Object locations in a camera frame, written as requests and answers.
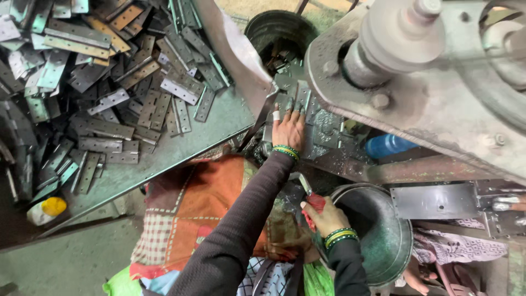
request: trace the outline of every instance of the checkered fabric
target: checkered fabric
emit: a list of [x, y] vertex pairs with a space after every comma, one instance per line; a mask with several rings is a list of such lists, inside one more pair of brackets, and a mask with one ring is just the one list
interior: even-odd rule
[[166, 249], [167, 247], [171, 249], [170, 232], [175, 232], [176, 227], [177, 218], [173, 216], [146, 214], [144, 231], [131, 256], [132, 262], [147, 265], [164, 264], [166, 262]]

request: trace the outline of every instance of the red cloth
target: red cloth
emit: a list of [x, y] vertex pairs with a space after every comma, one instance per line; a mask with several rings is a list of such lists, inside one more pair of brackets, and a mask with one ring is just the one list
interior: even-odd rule
[[[318, 214], [321, 214], [323, 212], [323, 207], [325, 206], [325, 199], [323, 198], [323, 196], [311, 193], [307, 197], [307, 202], [316, 210], [316, 212], [318, 212]], [[309, 214], [307, 214], [306, 211], [301, 211], [301, 213], [305, 216], [307, 224], [309, 224], [309, 228], [313, 232], [316, 232], [316, 225], [314, 225], [314, 222], [309, 217]]]

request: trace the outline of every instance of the metal bucket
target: metal bucket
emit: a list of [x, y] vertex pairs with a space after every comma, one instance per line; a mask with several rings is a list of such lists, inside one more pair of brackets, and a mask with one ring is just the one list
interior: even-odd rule
[[411, 223], [395, 217], [391, 197], [382, 190], [374, 185], [345, 185], [331, 195], [358, 233], [367, 281], [375, 288], [393, 282], [402, 274], [413, 247]]

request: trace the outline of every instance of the green bangle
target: green bangle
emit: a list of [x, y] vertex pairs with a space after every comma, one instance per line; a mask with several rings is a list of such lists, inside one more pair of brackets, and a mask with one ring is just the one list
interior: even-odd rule
[[292, 156], [292, 158], [294, 158], [294, 160], [299, 161], [299, 153], [298, 153], [298, 151], [294, 150], [293, 148], [291, 148], [289, 146], [276, 145], [276, 146], [274, 146], [274, 149], [272, 149], [272, 150], [273, 151], [277, 151], [277, 152], [281, 152], [281, 153], [285, 153], [287, 155], [290, 155], [290, 156]]

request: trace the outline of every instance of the patchwork cloth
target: patchwork cloth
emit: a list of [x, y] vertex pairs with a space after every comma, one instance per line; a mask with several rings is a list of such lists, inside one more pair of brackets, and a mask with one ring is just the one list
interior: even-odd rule
[[[219, 221], [258, 169], [239, 155], [172, 170], [148, 186], [144, 231], [131, 256], [132, 279], [157, 278], [183, 270], [190, 256]], [[295, 259], [276, 243], [309, 241], [291, 213], [276, 200], [253, 256]]]

